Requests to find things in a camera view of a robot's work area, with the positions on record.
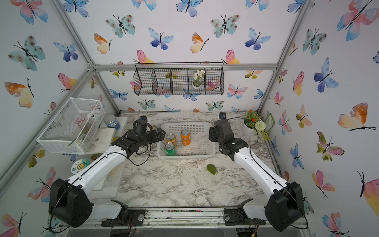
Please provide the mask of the orange soda can back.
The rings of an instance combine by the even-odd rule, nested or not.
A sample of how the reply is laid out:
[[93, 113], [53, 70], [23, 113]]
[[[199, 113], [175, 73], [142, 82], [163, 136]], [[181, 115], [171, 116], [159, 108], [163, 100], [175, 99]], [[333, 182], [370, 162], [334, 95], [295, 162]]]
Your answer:
[[191, 133], [187, 129], [181, 131], [181, 142], [184, 146], [188, 146], [191, 143]]

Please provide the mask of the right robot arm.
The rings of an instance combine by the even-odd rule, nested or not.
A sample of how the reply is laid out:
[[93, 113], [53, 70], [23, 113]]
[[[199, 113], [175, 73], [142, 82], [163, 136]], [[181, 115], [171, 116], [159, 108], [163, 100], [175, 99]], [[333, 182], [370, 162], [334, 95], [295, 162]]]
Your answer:
[[248, 201], [242, 208], [250, 219], [268, 221], [279, 232], [305, 216], [301, 186], [289, 183], [265, 165], [241, 138], [235, 138], [228, 120], [215, 121], [209, 140], [218, 142], [219, 150], [244, 168], [260, 185], [268, 198], [266, 205]]

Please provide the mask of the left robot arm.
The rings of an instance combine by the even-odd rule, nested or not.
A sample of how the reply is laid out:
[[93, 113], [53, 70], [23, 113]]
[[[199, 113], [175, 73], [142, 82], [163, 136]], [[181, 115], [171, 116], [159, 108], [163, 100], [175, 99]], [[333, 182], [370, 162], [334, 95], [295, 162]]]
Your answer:
[[57, 218], [70, 227], [77, 228], [86, 221], [110, 220], [120, 225], [128, 222], [128, 206], [118, 200], [107, 203], [91, 202], [88, 196], [95, 186], [114, 168], [124, 163], [140, 148], [165, 140], [162, 128], [154, 129], [145, 116], [133, 123], [131, 130], [114, 141], [93, 163], [70, 178], [57, 179], [50, 186], [48, 227]]

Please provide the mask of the green soda can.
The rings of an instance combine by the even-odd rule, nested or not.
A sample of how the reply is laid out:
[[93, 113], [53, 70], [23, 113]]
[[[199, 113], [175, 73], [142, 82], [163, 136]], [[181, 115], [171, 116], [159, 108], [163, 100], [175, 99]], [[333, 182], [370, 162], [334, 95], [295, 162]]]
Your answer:
[[168, 157], [176, 156], [176, 146], [172, 142], [167, 142], [165, 144], [165, 153]]

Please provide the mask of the orange soda can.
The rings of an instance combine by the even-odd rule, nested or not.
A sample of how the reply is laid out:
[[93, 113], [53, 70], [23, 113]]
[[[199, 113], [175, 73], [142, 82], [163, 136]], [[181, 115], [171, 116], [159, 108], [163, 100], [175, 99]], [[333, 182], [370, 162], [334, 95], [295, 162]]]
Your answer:
[[173, 133], [169, 133], [166, 136], [165, 141], [166, 141], [166, 143], [173, 143], [175, 147], [177, 146], [177, 139], [176, 139], [176, 136]]
[[188, 146], [191, 143], [191, 133], [187, 129], [181, 131], [181, 142], [184, 146]]

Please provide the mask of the orange soda can front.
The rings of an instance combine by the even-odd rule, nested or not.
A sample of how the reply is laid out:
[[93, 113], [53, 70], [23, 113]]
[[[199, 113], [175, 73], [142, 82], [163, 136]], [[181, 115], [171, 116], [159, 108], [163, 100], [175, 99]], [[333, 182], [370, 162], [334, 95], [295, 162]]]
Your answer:
[[173, 143], [175, 147], [177, 146], [177, 139], [176, 139], [176, 136], [173, 133], [169, 133], [166, 136], [165, 141], [166, 141], [166, 143]]

